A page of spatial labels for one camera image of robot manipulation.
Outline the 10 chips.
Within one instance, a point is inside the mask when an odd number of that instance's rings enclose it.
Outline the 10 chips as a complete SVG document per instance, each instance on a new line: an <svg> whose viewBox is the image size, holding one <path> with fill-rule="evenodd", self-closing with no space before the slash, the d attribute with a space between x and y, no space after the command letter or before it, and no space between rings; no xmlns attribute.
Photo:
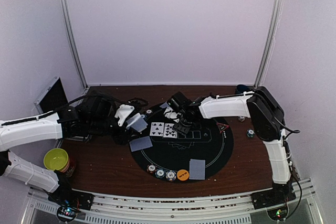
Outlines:
<svg viewBox="0 0 336 224"><path fill-rule="evenodd" d="M173 181L175 181L175 180L176 180L176 177L177 177L176 172L173 171L173 170L169 170L169 171L167 171L167 172L165 173L165 178L166 178L166 180L169 181L169 182L173 182Z"/></svg>

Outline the blue-backed playing cards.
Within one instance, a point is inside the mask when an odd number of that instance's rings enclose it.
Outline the blue-backed playing cards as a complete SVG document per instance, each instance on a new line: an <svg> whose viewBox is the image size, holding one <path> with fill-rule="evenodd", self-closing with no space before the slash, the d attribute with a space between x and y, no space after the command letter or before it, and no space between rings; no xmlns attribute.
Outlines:
<svg viewBox="0 0 336 224"><path fill-rule="evenodd" d="M190 159L189 162L189 179L204 180L205 179L205 160Z"/></svg>

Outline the orange big blind button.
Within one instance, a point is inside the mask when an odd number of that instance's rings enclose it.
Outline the orange big blind button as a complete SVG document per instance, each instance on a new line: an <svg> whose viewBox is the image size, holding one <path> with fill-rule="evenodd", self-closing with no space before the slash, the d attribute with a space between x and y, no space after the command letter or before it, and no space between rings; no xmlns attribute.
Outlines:
<svg viewBox="0 0 336 224"><path fill-rule="evenodd" d="M176 173L176 178L179 180L179 181L187 181L190 177L190 174L188 172L188 170L186 169L180 169L177 171Z"/></svg>

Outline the grey card deck box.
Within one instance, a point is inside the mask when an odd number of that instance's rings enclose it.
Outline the grey card deck box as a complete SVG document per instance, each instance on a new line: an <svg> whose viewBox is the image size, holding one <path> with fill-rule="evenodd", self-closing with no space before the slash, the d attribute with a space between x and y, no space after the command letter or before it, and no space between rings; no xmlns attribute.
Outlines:
<svg viewBox="0 0 336 224"><path fill-rule="evenodd" d="M147 128L148 124L140 113L127 120L126 129L133 129L139 133Z"/></svg>

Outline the green blue 50 chip stack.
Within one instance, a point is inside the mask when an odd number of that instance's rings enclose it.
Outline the green blue 50 chip stack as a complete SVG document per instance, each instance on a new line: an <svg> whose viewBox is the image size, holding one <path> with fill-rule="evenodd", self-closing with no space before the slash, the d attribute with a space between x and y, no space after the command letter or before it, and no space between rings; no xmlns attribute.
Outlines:
<svg viewBox="0 0 336 224"><path fill-rule="evenodd" d="M255 132L253 129L248 129L246 135L248 138L253 138L255 136Z"/></svg>

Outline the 50 chips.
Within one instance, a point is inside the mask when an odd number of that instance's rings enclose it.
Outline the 50 chips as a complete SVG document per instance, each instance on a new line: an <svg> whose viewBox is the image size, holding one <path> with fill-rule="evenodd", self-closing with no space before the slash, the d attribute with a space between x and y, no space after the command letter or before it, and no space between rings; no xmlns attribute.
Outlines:
<svg viewBox="0 0 336 224"><path fill-rule="evenodd" d="M155 171L156 178L162 179L165 177L165 171L163 169L157 169Z"/></svg>

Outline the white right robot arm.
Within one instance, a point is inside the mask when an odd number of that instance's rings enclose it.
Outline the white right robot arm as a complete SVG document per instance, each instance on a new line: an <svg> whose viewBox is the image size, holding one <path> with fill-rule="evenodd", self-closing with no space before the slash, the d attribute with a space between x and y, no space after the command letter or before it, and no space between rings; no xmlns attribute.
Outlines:
<svg viewBox="0 0 336 224"><path fill-rule="evenodd" d="M179 120L174 129L187 134L201 119L243 116L250 118L255 134L264 143L272 169L269 199L279 204L289 198L292 185L291 157L284 111L265 87L233 95L199 97L192 101L177 92L167 101Z"/></svg>

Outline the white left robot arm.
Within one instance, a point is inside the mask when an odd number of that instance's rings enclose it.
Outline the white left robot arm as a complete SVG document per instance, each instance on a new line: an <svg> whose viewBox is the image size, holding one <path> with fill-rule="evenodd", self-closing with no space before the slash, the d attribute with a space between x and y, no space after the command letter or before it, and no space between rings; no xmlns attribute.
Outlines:
<svg viewBox="0 0 336 224"><path fill-rule="evenodd" d="M38 187L55 195L64 205L76 197L66 176L36 166L15 155L11 148L44 140L88 136L111 136L116 144L127 144L148 124L140 110L148 102L140 98L124 102L106 94L80 96L49 112L29 118L1 121L1 175Z"/></svg>

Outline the blue white 10 chip stack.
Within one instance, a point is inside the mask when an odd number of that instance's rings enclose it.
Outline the blue white 10 chip stack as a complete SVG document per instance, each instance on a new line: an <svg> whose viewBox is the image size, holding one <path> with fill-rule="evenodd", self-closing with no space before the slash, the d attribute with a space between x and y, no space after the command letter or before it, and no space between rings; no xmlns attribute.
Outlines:
<svg viewBox="0 0 336 224"><path fill-rule="evenodd" d="M238 121L243 122L245 120L245 117L244 116L239 116L237 119L238 119Z"/></svg>

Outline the five of clubs card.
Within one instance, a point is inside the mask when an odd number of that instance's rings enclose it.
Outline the five of clubs card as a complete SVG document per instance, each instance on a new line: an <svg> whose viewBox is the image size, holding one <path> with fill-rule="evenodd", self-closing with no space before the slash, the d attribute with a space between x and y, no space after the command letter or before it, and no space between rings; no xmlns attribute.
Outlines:
<svg viewBox="0 0 336 224"><path fill-rule="evenodd" d="M164 132L163 122L152 122L150 128L150 136L162 137Z"/></svg>

